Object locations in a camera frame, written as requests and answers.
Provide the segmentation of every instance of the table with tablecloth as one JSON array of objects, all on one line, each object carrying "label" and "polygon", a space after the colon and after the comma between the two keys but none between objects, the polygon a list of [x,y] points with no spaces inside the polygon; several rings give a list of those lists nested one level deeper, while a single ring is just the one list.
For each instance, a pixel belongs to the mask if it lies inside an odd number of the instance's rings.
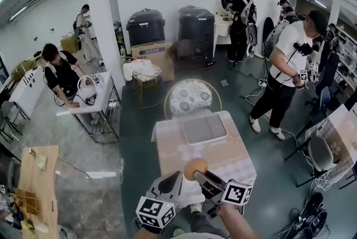
[{"label": "table with tablecloth", "polygon": [[183,171],[188,161],[201,157],[207,160],[209,170],[223,180],[254,184],[257,173],[230,113],[216,113],[222,119],[227,137],[204,144],[187,144],[179,118],[155,124],[151,141],[157,142],[161,174]]},{"label": "table with tablecloth", "polygon": [[317,135],[325,139],[334,156],[336,166],[327,175],[324,188],[330,187],[348,173],[357,161],[357,116],[341,105],[336,111],[317,125],[308,129],[307,139],[316,129]]}]

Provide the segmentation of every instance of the orange round object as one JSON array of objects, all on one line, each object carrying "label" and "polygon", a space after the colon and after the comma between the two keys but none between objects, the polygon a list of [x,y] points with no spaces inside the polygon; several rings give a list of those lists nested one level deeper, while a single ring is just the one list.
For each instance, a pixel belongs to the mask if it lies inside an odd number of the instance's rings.
[{"label": "orange round object", "polygon": [[184,168],[184,176],[189,181],[195,181],[194,172],[206,173],[208,162],[205,159],[197,158],[189,161]]}]

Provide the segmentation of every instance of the black trash bin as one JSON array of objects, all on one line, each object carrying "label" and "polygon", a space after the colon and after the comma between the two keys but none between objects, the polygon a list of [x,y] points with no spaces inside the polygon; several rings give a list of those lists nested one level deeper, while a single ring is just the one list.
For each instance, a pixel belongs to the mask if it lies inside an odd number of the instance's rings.
[{"label": "black trash bin", "polygon": [[206,9],[187,6],[181,8],[178,40],[191,40],[203,54],[203,61],[213,59],[214,15]]},{"label": "black trash bin", "polygon": [[130,45],[165,41],[164,25],[162,14],[156,9],[143,9],[132,14],[127,23]]}]

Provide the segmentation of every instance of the person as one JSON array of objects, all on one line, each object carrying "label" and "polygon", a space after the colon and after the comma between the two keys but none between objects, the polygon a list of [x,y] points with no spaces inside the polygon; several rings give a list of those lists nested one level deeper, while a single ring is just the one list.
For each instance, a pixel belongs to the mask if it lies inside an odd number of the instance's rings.
[{"label": "person", "polygon": [[229,12],[233,15],[233,23],[230,28],[230,48],[228,50],[227,59],[234,62],[237,57],[238,62],[242,62],[245,51],[247,49],[247,34],[245,33],[245,24],[240,19],[240,14],[246,7],[243,0],[233,0],[233,4]]},{"label": "person", "polygon": [[49,66],[45,67],[45,77],[47,86],[63,101],[67,108],[79,107],[78,102],[71,102],[77,92],[79,76],[72,70],[71,65],[78,67],[84,75],[87,75],[83,64],[77,60],[70,52],[58,52],[54,44],[46,44],[42,51],[42,58],[50,63],[56,75]]},{"label": "person", "polygon": [[323,34],[326,28],[327,20],[320,11],[311,11],[305,21],[294,22],[284,28],[269,58],[273,65],[268,75],[268,86],[250,113],[249,122],[255,132],[260,133],[258,118],[272,109],[270,130],[280,140],[285,139],[280,129],[281,120],[296,88],[304,86],[299,73],[306,68],[307,55],[301,53],[302,48],[310,46],[311,51],[312,39]]},{"label": "person", "polygon": [[324,48],[322,49],[320,65],[319,65],[319,73],[323,71],[326,66],[327,59],[329,58],[331,50],[334,48],[334,38],[335,38],[336,26],[334,23],[329,24],[329,28],[327,29],[326,40],[324,44]]},{"label": "person", "polygon": [[295,15],[294,9],[291,7],[287,0],[280,0],[279,4],[283,9],[282,20],[290,21],[290,19]]},{"label": "person", "polygon": [[[232,239],[261,239],[248,222],[243,218],[238,210],[231,204],[221,203],[218,209],[218,216],[222,219],[224,226]],[[174,231],[175,239],[228,239],[228,234],[221,229],[215,228],[202,213],[200,203],[191,205],[191,232],[184,233],[180,229]],[[133,239],[157,239],[158,234],[151,233],[145,228],[141,228]]]},{"label": "person", "polygon": [[87,24],[84,18],[84,14],[86,14],[88,11],[89,11],[89,6],[85,4],[80,10],[80,13],[77,15],[76,26],[79,30],[79,35],[81,37],[82,47],[84,51],[84,58],[88,62],[92,62],[95,59],[97,53],[95,50],[95,46],[89,35],[88,27],[90,27],[90,25]]}]

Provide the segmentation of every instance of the white column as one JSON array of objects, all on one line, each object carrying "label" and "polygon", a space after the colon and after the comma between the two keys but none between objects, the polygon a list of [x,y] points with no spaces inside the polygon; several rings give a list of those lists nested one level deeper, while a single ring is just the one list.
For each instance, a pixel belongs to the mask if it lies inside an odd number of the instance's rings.
[{"label": "white column", "polygon": [[88,0],[88,5],[105,68],[112,72],[114,85],[121,95],[125,82],[120,68],[120,53],[114,34],[109,0]]},{"label": "white column", "polygon": [[335,25],[337,25],[339,14],[340,14],[340,3],[338,3],[337,1],[333,1],[329,24],[334,23]]}]

